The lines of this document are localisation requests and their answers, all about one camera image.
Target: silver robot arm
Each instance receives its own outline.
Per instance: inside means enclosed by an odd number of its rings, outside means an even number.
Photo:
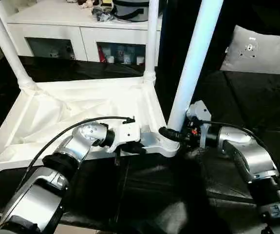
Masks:
[[[36,171],[15,193],[1,217],[0,234],[53,233],[64,211],[63,197],[69,183],[92,146],[107,146],[113,152],[119,145],[140,140],[135,123],[108,130],[106,124],[80,125],[43,158]]]
[[[187,117],[196,122],[211,120],[202,101],[189,107]],[[208,123],[201,125],[200,147],[205,146],[217,147],[233,160],[262,221],[268,224],[262,233],[280,234],[280,172],[269,152],[247,132],[228,126],[214,128]]]

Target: black fabric backdrop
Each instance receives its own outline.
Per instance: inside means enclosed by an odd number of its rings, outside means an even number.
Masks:
[[[22,58],[37,82],[141,76],[143,67],[58,59]],[[157,71],[155,85],[167,113],[176,87],[170,74]],[[19,89],[6,60],[0,61],[0,125]],[[213,120],[254,129],[280,161],[280,75],[203,72],[193,100],[203,100]],[[250,195],[233,163],[215,149],[196,158],[181,153],[131,156],[120,167],[113,159],[87,161],[77,174],[61,222],[133,233],[237,233],[259,220]],[[0,172],[0,212],[12,196],[23,169]],[[246,203],[225,201],[225,195]]]

